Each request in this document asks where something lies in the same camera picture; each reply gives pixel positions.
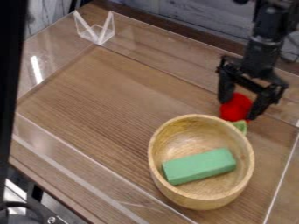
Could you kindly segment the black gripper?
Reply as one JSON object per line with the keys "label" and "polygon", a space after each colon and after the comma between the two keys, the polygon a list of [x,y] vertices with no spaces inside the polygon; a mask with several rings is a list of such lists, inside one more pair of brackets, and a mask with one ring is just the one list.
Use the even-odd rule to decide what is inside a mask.
{"label": "black gripper", "polygon": [[220,92],[221,103],[232,100],[236,85],[240,84],[248,90],[257,94],[248,119],[256,120],[273,104],[278,104],[285,91],[289,89],[289,83],[278,76],[273,69],[254,71],[244,67],[244,59],[224,55],[217,68],[220,74]]}

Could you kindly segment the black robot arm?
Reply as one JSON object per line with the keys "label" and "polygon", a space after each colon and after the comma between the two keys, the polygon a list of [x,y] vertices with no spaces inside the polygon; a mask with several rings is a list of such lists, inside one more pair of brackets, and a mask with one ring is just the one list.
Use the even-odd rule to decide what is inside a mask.
{"label": "black robot arm", "polygon": [[233,99],[236,86],[257,94],[246,113],[256,120],[273,104],[278,104],[290,84],[278,76],[276,66],[288,36],[299,25],[299,0],[257,0],[254,27],[242,58],[224,55],[217,68],[220,74],[218,99]]}

